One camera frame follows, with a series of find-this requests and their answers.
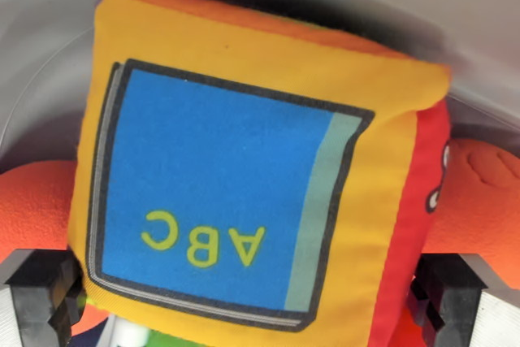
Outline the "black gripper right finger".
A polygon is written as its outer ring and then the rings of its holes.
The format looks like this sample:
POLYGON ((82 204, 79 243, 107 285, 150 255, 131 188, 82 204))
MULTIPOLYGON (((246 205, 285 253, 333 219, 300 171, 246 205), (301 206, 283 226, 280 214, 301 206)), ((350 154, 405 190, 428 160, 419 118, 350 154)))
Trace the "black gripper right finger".
POLYGON ((422 254, 407 306, 427 346, 519 345, 519 291, 477 254, 422 254))

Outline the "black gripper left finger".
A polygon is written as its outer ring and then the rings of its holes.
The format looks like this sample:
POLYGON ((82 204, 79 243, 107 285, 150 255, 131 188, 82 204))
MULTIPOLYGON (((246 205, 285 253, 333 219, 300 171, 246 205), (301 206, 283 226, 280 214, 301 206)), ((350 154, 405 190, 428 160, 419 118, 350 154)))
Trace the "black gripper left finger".
POLYGON ((2 346, 66 346, 85 304, 70 250, 16 249, 1 262, 2 346))

